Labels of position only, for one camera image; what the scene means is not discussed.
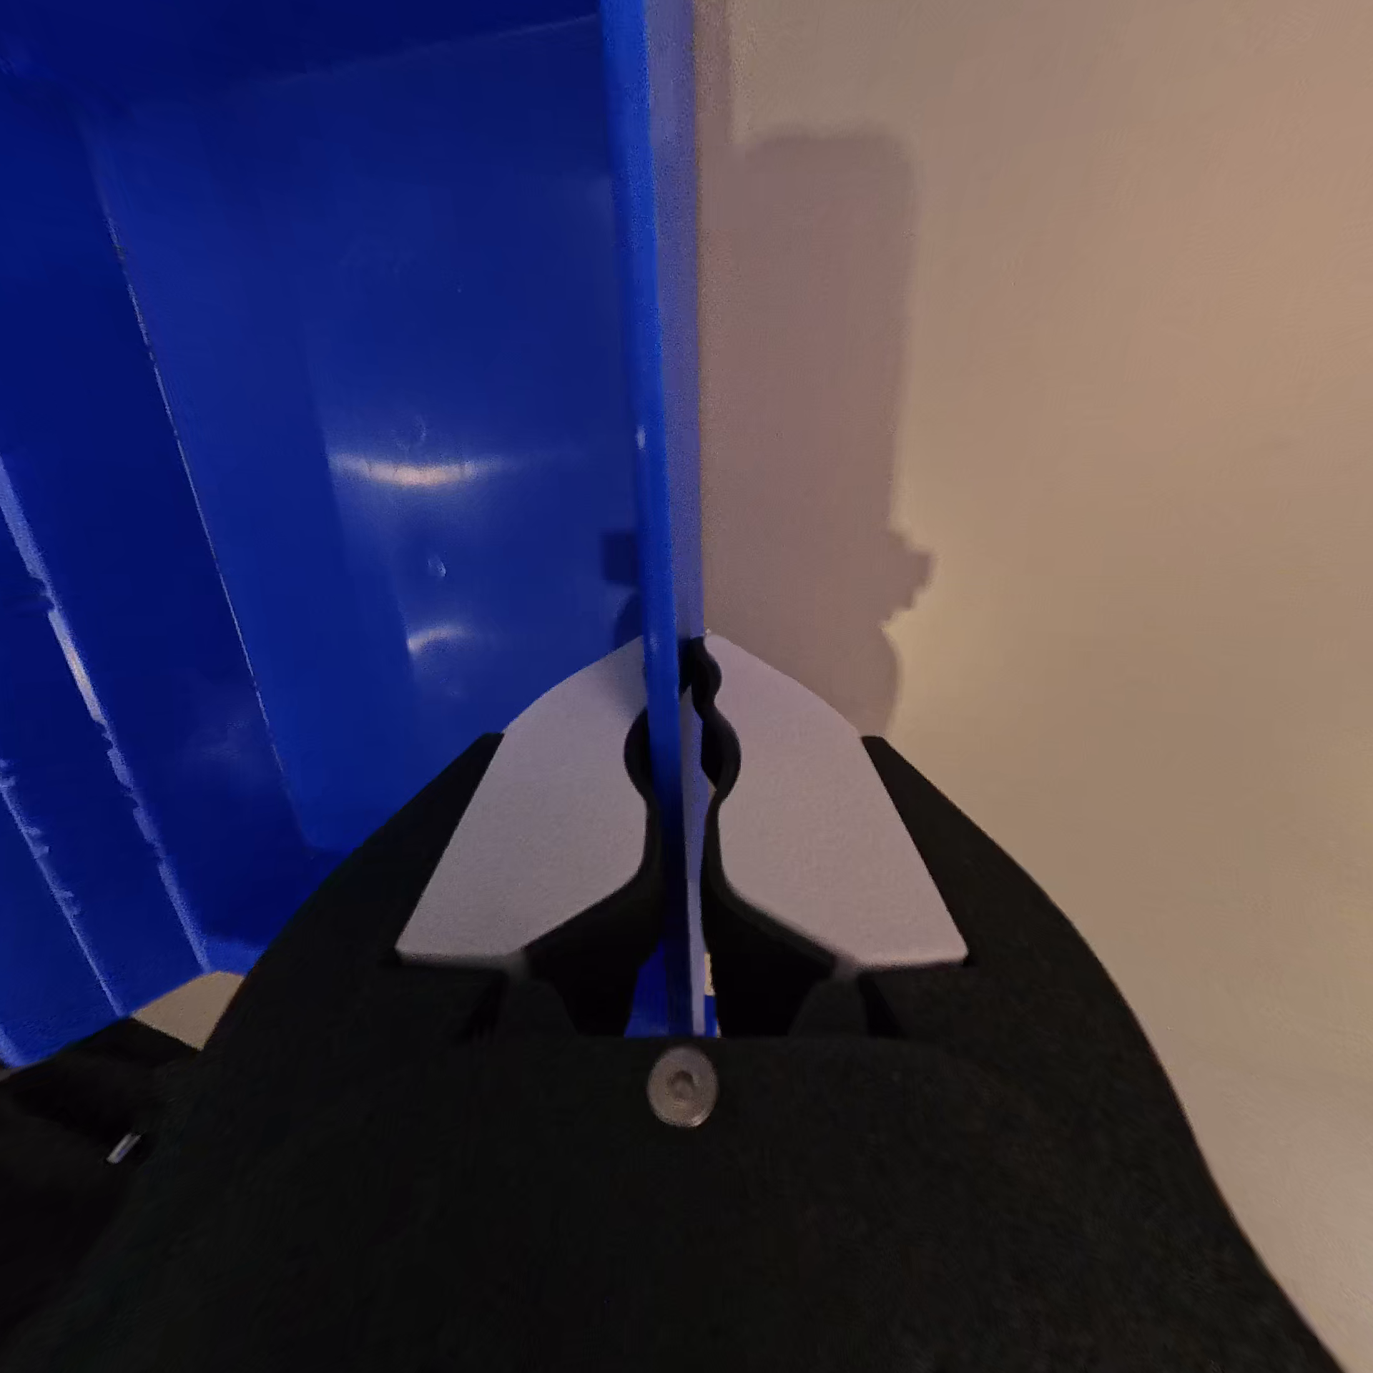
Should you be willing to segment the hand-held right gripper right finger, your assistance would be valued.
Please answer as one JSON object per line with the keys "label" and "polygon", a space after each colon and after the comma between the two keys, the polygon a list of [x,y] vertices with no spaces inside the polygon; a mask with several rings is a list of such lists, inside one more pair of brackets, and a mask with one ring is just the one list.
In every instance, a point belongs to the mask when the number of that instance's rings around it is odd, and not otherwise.
{"label": "hand-held right gripper right finger", "polygon": [[839,971],[962,964],[963,935],[859,731],[720,634],[690,649],[723,897]]}

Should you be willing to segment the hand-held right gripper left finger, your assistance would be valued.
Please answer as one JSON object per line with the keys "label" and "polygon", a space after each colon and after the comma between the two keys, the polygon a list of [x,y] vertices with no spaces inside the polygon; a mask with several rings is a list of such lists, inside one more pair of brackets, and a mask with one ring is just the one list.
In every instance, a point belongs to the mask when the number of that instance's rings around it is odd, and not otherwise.
{"label": "hand-held right gripper left finger", "polygon": [[653,862],[657,798],[637,635],[506,726],[394,952],[509,970]]}

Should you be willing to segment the blue plastic bin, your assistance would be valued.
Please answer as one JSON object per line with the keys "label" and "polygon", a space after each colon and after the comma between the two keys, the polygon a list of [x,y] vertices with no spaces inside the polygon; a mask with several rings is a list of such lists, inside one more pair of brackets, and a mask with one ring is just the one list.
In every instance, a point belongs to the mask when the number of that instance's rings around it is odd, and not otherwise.
{"label": "blue plastic bin", "polygon": [[2,3],[2,1063],[702,631],[690,3]]}

